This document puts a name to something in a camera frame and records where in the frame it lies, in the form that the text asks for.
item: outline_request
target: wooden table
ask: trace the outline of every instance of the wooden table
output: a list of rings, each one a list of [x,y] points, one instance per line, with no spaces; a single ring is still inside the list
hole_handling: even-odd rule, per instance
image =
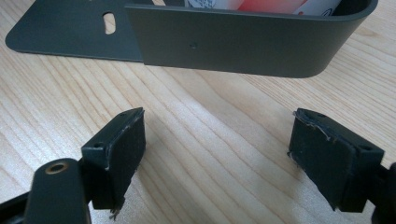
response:
[[[370,223],[334,212],[286,155],[292,111],[321,112],[396,161],[396,2],[306,79],[17,53],[5,38],[32,0],[0,1],[0,203],[123,110],[146,110],[147,152],[116,223]],[[113,223],[108,211],[93,223]]]

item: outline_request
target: slot hole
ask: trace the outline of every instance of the slot hole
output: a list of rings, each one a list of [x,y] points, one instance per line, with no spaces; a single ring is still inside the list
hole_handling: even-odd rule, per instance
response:
[[[116,32],[116,19],[114,14],[107,12],[103,15],[103,22],[105,23],[105,33],[107,35],[112,35]]]

